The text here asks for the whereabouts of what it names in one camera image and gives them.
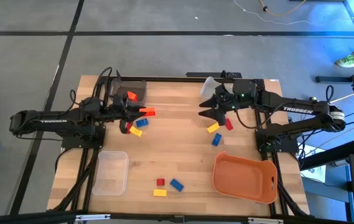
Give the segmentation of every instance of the green shoe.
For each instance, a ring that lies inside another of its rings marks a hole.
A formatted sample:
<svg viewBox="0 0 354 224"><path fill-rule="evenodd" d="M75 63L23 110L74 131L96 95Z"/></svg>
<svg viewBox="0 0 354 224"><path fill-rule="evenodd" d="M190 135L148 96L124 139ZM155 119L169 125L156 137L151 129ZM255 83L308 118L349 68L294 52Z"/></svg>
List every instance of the green shoe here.
<svg viewBox="0 0 354 224"><path fill-rule="evenodd" d="M345 58L338 59L336 65L343 68L352 68L354 67L354 54L348 55Z"/></svg>

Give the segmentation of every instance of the toy block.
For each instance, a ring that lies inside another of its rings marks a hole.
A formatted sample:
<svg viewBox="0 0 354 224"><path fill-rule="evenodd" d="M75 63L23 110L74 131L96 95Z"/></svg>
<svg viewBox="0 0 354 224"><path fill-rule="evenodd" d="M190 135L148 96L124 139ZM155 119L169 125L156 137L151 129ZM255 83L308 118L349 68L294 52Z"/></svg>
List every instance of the toy block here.
<svg viewBox="0 0 354 224"><path fill-rule="evenodd" d="M182 191L182 189L184 189L184 186L178 182L178 180L172 179L170 182L170 185L173 186L175 189L177 189L179 192Z"/></svg>
<svg viewBox="0 0 354 224"><path fill-rule="evenodd" d="M141 108L139 112L146 112L144 116L156 116L156 111L154 108Z"/></svg>
<svg viewBox="0 0 354 224"><path fill-rule="evenodd" d="M142 119L142 120L139 120L139 121L136 121L136 124L137 124L137 128L140 128L142 126L146 126L149 124L149 122L147 121L147 119Z"/></svg>
<svg viewBox="0 0 354 224"><path fill-rule="evenodd" d="M213 145L213 146L218 146L218 144L219 144L220 141L221 141L221 137L222 137L221 134L216 133L215 136L214 136L212 145Z"/></svg>
<svg viewBox="0 0 354 224"><path fill-rule="evenodd" d="M132 122L128 122L127 123L127 126L126 126L126 129L127 129L127 134L129 134L130 132L129 132L129 129L131 128L131 126L133 125L133 123Z"/></svg>
<svg viewBox="0 0 354 224"><path fill-rule="evenodd" d="M154 189L153 190L153 196L166 197L167 196L167 190Z"/></svg>
<svg viewBox="0 0 354 224"><path fill-rule="evenodd" d="M229 130L229 131L231 131L231 130L233 129L232 123L231 123L231 121L229 120L229 118L227 118L227 119L225 120L225 126L226 126L227 130Z"/></svg>
<svg viewBox="0 0 354 224"><path fill-rule="evenodd" d="M164 186L164 179L157 179L157 186Z"/></svg>
<svg viewBox="0 0 354 224"><path fill-rule="evenodd" d="M216 131L218 128L220 128L220 125L219 125L218 122L217 122L217 123L211 125L210 127L208 127L208 128L207 128L207 131L208 131L209 133L212 133L212 132Z"/></svg>
<svg viewBox="0 0 354 224"><path fill-rule="evenodd" d="M131 91L127 91L127 95L128 95L129 100L134 101L134 102L138 102L137 94L135 94Z"/></svg>
<svg viewBox="0 0 354 224"><path fill-rule="evenodd" d="M134 126L131 126L131 128L129 129L129 131L133 134L135 134L138 137L141 137L142 135L142 131L139 129L136 129Z"/></svg>

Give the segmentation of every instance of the orange plastic tray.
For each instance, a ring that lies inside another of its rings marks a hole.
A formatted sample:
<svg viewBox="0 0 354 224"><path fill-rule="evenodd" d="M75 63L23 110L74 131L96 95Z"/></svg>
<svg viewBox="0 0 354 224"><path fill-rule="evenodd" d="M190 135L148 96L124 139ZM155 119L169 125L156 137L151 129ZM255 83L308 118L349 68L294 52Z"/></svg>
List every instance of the orange plastic tray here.
<svg viewBox="0 0 354 224"><path fill-rule="evenodd" d="M252 161L220 152L214 162L213 186L221 194L272 203L277 195L277 170L271 161Z"/></svg>

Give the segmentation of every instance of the concrete floor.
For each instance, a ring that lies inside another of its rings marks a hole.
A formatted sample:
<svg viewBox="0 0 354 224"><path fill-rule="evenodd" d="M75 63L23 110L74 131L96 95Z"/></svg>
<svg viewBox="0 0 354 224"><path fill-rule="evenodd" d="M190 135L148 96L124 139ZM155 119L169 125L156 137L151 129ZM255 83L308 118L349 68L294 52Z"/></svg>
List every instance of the concrete floor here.
<svg viewBox="0 0 354 224"><path fill-rule="evenodd" d="M297 12L280 18L263 13L257 1L236 2L264 19L279 22L305 19L320 24L349 17L340 2L307 2ZM275 12L298 4L288 0L267 2ZM0 1L0 30L69 30L77 3ZM350 21L327 26L274 25L243 12L233 1L94 0L86 1L77 30L354 31L354 26ZM9 117L20 110L42 109L64 43L65 37L0 37L0 215L8 212L30 144L11 136ZM354 37L74 37L53 110L65 110L70 105L68 92L77 88L80 75L97 75L109 65L122 75L144 76L182 77L186 72L225 69L241 72L247 78L279 79L286 97L316 96L324 100L326 85L314 83L314 77L354 74L354 68L342 69L333 64L352 51ZM350 93L349 85L335 85L334 98ZM353 112L353 98L338 106L346 113ZM318 134L308 144L317 146L332 135ZM351 139L354 132L324 148ZM59 142L42 143L22 213L45 210L59 148Z"/></svg>

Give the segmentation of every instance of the wooden table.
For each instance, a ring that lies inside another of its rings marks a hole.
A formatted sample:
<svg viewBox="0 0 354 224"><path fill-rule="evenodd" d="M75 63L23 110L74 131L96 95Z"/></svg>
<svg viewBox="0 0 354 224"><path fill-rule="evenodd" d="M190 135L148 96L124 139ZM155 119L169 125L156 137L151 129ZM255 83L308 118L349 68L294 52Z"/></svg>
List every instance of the wooden table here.
<svg viewBox="0 0 354 224"><path fill-rule="evenodd" d="M77 101L92 93L96 76L81 77ZM281 95L278 80L265 80L267 91ZM148 82L147 107L156 108L156 117L150 117L149 125L142 127L139 138L132 134L121 134L118 121L106 124L103 151L124 151L129 158L127 187L120 196L91 195L90 212L103 213L146 213L186 215L234 215L269 216L269 206L250 200L219 194L212 185L215 156L222 151L234 156L261 160L256 149L254 130L240 125L233 112L227 113L233 130L222 126L218 147L212 146L214 134L206 128L214 120L199 116L203 108L200 89L202 83ZM251 109L239 110L244 123L255 126L255 115ZM273 123L287 123L286 112L276 112ZM73 149L63 155L58 164L48 208L54 208L66 196L76 181L82 150ZM285 188L303 211L309 213L297 161L288 153L279 153L282 179ZM165 178L167 197L154 197L153 189L157 178ZM176 178L184 186L180 193L169 185ZM279 199L276 210L281 212Z"/></svg>

